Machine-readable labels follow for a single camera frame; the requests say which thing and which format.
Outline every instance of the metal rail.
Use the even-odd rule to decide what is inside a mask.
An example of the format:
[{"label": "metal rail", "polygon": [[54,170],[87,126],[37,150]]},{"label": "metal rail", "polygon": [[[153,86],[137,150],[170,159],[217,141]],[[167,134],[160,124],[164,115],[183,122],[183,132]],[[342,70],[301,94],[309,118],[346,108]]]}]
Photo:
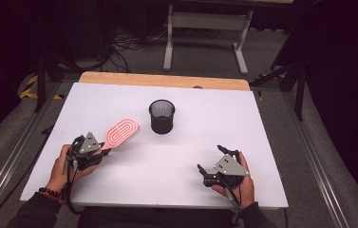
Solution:
[{"label": "metal rail", "polygon": [[321,193],[323,194],[324,200],[329,208],[330,215],[336,227],[338,228],[349,228],[347,219],[339,205],[338,199],[332,189],[327,174],[321,165],[320,160],[315,152],[314,146],[311,141],[311,137],[307,132],[306,126],[303,122],[300,122],[296,112],[294,110],[294,101],[290,92],[283,92],[283,98],[285,100],[287,108],[290,110],[294,125],[300,134],[301,139],[305,145],[308,161],[311,165],[312,172],[317,180],[318,186],[320,187]]},{"label": "metal rail", "polygon": [[46,101],[43,104],[42,108],[38,111],[33,113],[32,117],[29,120],[28,126],[25,129],[24,133],[22,134],[21,138],[19,139],[18,143],[13,148],[12,152],[9,155],[8,160],[4,164],[3,168],[0,171],[0,197],[4,192],[7,184],[12,177],[13,172],[16,169],[19,161],[21,160],[22,156],[25,154],[26,148],[32,136],[32,133],[36,129],[38,123],[40,122],[43,114],[45,113],[48,105],[50,104],[52,98],[57,93],[57,90],[60,86],[60,83],[52,83],[48,88]]}]

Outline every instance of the metal frame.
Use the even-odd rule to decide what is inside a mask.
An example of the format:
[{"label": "metal frame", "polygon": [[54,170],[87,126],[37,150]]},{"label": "metal frame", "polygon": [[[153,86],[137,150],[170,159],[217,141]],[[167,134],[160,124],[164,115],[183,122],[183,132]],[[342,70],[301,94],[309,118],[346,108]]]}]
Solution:
[{"label": "metal frame", "polygon": [[320,160],[318,159],[317,153],[315,152],[314,146],[311,142],[311,137],[306,129],[306,126],[304,126],[303,122],[299,121],[299,117],[294,112],[292,94],[290,92],[283,92],[282,96],[285,100],[287,108],[291,113],[294,125],[296,126],[297,131],[299,132],[300,137],[303,140],[309,164],[311,166],[315,179],[317,180],[318,186],[320,187],[324,200],[329,208],[333,223],[337,228],[349,228],[348,221],[344,215],[344,212],[342,211],[338,199],[335,196],[332,185],[330,184],[330,180],[327,178],[327,174],[324,171]]},{"label": "metal frame", "polygon": [[4,164],[3,168],[0,171],[0,197],[4,192],[10,178],[13,175],[19,161],[22,159],[25,151],[28,147],[28,143],[30,138],[35,131],[38,123],[42,119],[48,105],[50,104],[52,98],[57,93],[57,90],[60,86],[60,83],[53,83],[47,92],[46,101],[43,103],[42,108],[38,112],[33,113],[33,116],[29,120],[28,126],[25,129],[24,133],[22,134],[21,138],[19,139],[18,143],[13,148],[12,152],[9,155],[8,160]]},{"label": "metal frame", "polygon": [[242,53],[244,40],[249,30],[253,17],[253,11],[247,11],[246,15],[221,15],[207,13],[173,12],[173,6],[169,6],[167,16],[167,44],[164,54],[163,70],[169,71],[172,67],[173,55],[173,28],[192,29],[225,29],[240,30],[238,42],[233,43],[238,67],[241,74],[247,74],[248,69]]}]

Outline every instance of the white tabletop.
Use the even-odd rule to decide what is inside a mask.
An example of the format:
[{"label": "white tabletop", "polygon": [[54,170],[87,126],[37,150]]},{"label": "white tabletop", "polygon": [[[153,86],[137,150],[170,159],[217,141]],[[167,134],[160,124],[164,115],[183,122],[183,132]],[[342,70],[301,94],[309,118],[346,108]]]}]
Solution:
[{"label": "white tabletop", "polygon": [[[150,126],[149,105],[166,99],[176,107],[166,135]],[[203,185],[223,156],[220,144],[246,157],[261,207],[288,207],[264,126],[251,91],[162,86],[74,84],[36,163],[21,200],[28,200],[50,177],[63,144],[91,131],[99,142],[124,118],[140,132],[112,150],[96,171],[74,185],[71,201],[81,205],[177,208],[232,208]]]}]

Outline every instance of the person's left hand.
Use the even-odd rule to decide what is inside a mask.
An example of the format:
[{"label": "person's left hand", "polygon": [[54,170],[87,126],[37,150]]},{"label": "person's left hand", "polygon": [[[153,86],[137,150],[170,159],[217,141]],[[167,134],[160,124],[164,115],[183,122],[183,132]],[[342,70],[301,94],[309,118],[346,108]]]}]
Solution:
[{"label": "person's left hand", "polygon": [[[46,185],[46,188],[49,190],[52,190],[57,193],[61,193],[61,189],[63,189],[64,185],[66,184],[66,172],[63,174],[64,169],[64,163],[66,161],[66,153],[71,148],[70,144],[63,145],[63,148],[61,149],[60,157],[58,157],[55,162],[54,166],[51,170],[51,177],[48,181],[48,184]],[[97,165],[92,165],[88,167],[87,169],[83,171],[78,171],[75,175],[74,182],[78,181],[80,178],[87,176],[91,174],[95,169]],[[74,176],[74,171],[71,170],[70,173],[70,179],[72,180]]]}]

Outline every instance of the person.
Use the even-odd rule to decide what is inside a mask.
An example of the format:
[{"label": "person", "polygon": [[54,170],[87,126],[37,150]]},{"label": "person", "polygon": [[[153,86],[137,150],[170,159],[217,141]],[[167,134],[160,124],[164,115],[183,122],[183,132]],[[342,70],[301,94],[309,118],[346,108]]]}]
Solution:
[{"label": "person", "polygon": [[[71,145],[64,145],[60,157],[55,160],[50,179],[45,188],[25,202],[12,218],[8,228],[24,227],[53,227],[57,221],[57,214],[62,206],[61,191],[67,182],[63,172],[66,153]],[[247,162],[240,152],[240,163],[248,169]],[[90,166],[76,174],[74,182],[90,175],[96,165]],[[227,197],[226,191],[219,185],[212,189]],[[241,199],[243,209],[239,217],[243,220],[244,228],[271,228],[276,227],[262,213],[258,202],[254,200],[254,182],[250,175],[233,190],[236,197]],[[231,213],[229,210],[183,210],[183,209],[151,209],[151,208],[116,208],[116,207],[86,207],[80,216],[78,227],[230,227]]]}]

